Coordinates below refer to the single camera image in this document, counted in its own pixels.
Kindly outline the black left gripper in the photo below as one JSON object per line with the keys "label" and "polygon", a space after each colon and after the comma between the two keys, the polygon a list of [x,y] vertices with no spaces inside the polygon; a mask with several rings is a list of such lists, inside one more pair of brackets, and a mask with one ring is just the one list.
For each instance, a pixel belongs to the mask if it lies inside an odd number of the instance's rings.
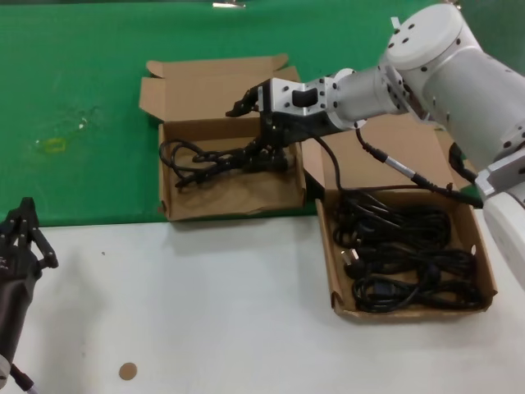
{"label": "black left gripper", "polygon": [[[56,268],[57,256],[36,224],[31,224],[33,199],[24,197],[18,208],[9,213],[10,231],[1,226],[1,286],[27,278],[38,281],[41,268]],[[31,250],[35,245],[42,254]]]}

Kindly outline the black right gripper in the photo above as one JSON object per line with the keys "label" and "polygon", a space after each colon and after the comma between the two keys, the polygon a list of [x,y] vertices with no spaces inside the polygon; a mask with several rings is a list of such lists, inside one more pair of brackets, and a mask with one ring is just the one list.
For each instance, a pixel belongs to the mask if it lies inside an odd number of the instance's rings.
{"label": "black right gripper", "polygon": [[244,148],[243,171],[288,171],[295,167],[295,156],[282,147],[271,144],[294,144],[313,138],[340,132],[325,113],[306,117],[282,112],[271,112],[271,89],[269,85],[256,85],[246,91],[234,103],[227,117],[241,117],[250,112],[261,116],[260,139],[255,139]]}

